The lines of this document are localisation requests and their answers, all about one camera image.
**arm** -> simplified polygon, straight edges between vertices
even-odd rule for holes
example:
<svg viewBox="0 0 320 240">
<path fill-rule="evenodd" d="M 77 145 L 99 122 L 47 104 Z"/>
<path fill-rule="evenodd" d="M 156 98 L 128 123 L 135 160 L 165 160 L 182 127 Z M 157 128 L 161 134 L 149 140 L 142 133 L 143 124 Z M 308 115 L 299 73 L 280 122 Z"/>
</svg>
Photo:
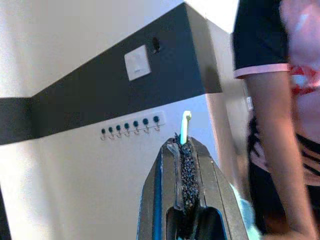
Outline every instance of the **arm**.
<svg viewBox="0 0 320 240">
<path fill-rule="evenodd" d="M 292 230 L 287 238 L 267 236 L 266 240 L 317 239 L 304 183 L 302 157 L 293 127 L 289 74 L 285 71 L 252 74 L 245 80 L 260 126 L 271 176 Z"/>
</svg>

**person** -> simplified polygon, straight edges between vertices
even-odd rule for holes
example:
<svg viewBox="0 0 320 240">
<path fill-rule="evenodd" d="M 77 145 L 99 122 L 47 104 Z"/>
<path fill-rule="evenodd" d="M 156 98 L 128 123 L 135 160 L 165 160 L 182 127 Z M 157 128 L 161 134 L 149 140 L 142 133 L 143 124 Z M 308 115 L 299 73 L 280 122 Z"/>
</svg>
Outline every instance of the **person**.
<svg viewBox="0 0 320 240">
<path fill-rule="evenodd" d="M 233 51 L 235 76 L 253 102 L 247 150 L 256 225 L 266 240 L 316 240 L 320 0 L 239 0 Z"/>
</svg>

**hand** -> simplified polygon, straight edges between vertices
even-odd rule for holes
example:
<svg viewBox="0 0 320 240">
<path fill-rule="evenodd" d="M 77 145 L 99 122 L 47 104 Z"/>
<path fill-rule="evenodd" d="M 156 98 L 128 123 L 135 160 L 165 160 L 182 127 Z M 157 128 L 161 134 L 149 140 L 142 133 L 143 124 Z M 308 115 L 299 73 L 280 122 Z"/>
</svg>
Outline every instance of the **hand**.
<svg viewBox="0 0 320 240">
<path fill-rule="evenodd" d="M 263 240 L 318 240 L 317 234 L 304 235 L 297 231 L 289 231 L 283 235 L 266 235 Z"/>
</svg>

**white light switch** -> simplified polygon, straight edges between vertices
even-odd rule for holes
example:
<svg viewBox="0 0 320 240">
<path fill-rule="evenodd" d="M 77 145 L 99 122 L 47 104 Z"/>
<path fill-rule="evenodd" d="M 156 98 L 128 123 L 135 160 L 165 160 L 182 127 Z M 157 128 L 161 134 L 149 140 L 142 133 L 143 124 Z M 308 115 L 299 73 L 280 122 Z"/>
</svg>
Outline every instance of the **white light switch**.
<svg viewBox="0 0 320 240">
<path fill-rule="evenodd" d="M 146 45 L 125 54 L 124 61 L 129 81 L 151 73 Z"/>
</svg>

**pink sleeve trim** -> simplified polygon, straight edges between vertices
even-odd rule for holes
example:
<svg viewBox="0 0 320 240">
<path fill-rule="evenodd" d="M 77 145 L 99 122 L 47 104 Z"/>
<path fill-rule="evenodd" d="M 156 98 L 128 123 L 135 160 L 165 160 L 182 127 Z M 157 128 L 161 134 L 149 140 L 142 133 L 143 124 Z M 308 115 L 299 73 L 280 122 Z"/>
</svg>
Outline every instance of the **pink sleeve trim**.
<svg viewBox="0 0 320 240">
<path fill-rule="evenodd" d="M 243 79 L 245 75 L 249 74 L 263 74 L 271 72 L 290 72 L 288 63 L 267 64 L 260 66 L 249 66 L 240 68 L 234 71 L 234 77 Z"/>
</svg>

